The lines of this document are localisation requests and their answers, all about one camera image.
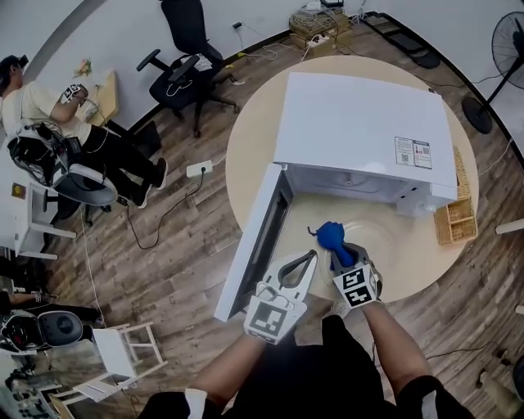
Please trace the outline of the wicker basket organizer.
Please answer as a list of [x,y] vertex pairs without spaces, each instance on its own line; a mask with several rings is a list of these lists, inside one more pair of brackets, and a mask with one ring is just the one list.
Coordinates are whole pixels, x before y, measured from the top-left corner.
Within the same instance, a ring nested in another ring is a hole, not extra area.
[[459,149],[454,146],[458,198],[434,214],[436,238],[440,246],[451,246],[477,237],[477,218],[472,193]]

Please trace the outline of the person's right forearm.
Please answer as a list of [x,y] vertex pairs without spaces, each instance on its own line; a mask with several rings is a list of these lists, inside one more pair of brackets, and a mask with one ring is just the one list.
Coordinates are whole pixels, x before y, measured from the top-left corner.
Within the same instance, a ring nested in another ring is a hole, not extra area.
[[390,382],[395,401],[411,381],[431,376],[429,362],[413,337],[394,319],[382,303],[363,306],[382,369]]

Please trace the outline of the blue cloth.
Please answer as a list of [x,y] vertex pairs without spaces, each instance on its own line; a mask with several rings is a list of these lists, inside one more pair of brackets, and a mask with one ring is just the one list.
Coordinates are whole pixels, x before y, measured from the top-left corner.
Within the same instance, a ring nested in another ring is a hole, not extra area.
[[307,227],[308,233],[317,238],[318,244],[335,255],[343,268],[349,268],[355,263],[354,257],[345,249],[345,230],[341,223],[328,221],[313,232]]

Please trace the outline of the black standing fan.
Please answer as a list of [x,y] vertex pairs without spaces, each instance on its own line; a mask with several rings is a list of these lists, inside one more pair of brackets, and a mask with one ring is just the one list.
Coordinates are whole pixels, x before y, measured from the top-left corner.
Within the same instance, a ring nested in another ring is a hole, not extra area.
[[488,134],[493,128],[491,102],[506,84],[524,90],[524,11],[503,16],[495,26],[491,39],[492,58],[502,79],[484,102],[473,97],[462,100],[462,110],[470,125],[479,133]]

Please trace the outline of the white power strip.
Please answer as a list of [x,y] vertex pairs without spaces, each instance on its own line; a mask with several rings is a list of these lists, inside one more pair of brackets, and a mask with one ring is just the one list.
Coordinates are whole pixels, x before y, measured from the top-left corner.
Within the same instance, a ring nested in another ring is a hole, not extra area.
[[191,164],[186,169],[188,178],[197,178],[201,175],[211,173],[213,171],[213,163],[211,160],[205,160],[200,163]]

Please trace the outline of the grey backpack rig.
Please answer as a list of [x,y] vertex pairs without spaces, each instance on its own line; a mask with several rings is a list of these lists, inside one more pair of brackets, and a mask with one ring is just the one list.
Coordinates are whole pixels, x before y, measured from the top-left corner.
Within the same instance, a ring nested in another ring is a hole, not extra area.
[[11,354],[45,351],[81,340],[84,325],[73,313],[12,310],[0,322],[0,349]]
[[79,140],[45,124],[23,125],[7,137],[11,160],[36,183],[81,204],[105,207],[118,192],[104,163],[93,164]]

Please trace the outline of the black office chair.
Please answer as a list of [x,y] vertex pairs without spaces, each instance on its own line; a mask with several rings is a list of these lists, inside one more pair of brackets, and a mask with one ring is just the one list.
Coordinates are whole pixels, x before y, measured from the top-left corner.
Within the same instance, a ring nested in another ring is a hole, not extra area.
[[156,49],[140,62],[137,70],[141,71],[147,65],[161,70],[149,93],[159,105],[172,110],[177,118],[183,119],[182,110],[187,106],[195,106],[192,131],[193,136],[199,138],[201,111],[208,101],[231,106],[235,113],[240,112],[241,107],[236,102],[215,93],[220,84],[233,77],[221,73],[225,61],[206,36],[201,0],[160,0],[160,9],[174,46],[182,56],[167,65],[157,58],[160,50]]

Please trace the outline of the white round plate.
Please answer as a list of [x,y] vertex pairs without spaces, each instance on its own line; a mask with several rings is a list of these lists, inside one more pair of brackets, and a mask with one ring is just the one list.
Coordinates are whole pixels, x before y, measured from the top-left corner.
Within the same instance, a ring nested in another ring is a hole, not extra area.
[[[392,237],[385,228],[363,219],[350,220],[342,225],[345,230],[344,242],[362,246],[368,252],[368,264],[371,264],[380,275],[392,267]],[[332,271],[331,252],[321,248],[323,256],[319,275],[326,286],[333,286],[332,279],[336,274]]]

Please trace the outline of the black flat panel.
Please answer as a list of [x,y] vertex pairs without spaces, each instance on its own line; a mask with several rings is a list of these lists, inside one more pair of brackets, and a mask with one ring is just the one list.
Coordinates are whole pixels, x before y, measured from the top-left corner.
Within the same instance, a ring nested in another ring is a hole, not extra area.
[[152,157],[161,149],[161,139],[156,123],[150,121],[132,136],[133,144],[147,158]]

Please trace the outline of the person's left forearm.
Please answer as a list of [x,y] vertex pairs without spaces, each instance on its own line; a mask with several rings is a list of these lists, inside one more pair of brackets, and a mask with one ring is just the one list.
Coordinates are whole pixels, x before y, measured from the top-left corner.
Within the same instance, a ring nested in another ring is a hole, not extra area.
[[241,335],[196,375],[189,388],[206,392],[209,400],[224,409],[250,375],[266,345],[263,340]]

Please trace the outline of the small wooden desk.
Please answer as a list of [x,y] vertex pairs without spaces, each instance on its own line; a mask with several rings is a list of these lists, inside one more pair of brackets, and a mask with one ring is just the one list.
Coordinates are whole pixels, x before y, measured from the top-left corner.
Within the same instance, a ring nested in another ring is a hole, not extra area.
[[88,99],[84,110],[80,112],[84,121],[96,126],[103,126],[119,112],[118,78],[114,70],[108,71],[93,86],[88,87]]

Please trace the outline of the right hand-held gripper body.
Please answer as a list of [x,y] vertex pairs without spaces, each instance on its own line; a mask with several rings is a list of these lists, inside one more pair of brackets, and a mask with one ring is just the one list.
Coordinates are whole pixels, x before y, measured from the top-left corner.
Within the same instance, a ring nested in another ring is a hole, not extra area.
[[382,276],[371,264],[360,264],[332,281],[349,310],[380,301]]

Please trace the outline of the black floor mats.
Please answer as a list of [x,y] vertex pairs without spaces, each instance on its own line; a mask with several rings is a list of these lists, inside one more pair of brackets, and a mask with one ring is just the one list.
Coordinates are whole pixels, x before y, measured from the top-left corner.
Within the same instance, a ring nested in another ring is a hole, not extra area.
[[440,65],[439,56],[430,47],[413,31],[396,24],[391,18],[383,14],[367,14],[363,23],[419,67],[431,70]]

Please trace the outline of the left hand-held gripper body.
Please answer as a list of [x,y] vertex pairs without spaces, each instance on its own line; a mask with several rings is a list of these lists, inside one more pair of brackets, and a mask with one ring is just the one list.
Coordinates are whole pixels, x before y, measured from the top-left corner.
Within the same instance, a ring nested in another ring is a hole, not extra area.
[[244,331],[249,336],[278,345],[306,310],[304,295],[297,289],[279,290],[259,282],[248,305]]

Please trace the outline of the person's black shirt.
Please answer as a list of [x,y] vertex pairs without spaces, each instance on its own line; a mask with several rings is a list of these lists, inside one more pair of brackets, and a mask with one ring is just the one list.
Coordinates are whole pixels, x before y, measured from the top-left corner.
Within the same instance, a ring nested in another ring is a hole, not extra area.
[[138,419],[474,419],[433,376],[408,383],[394,403],[363,346],[339,317],[323,320],[323,342],[268,345],[231,408],[182,392],[152,395]]

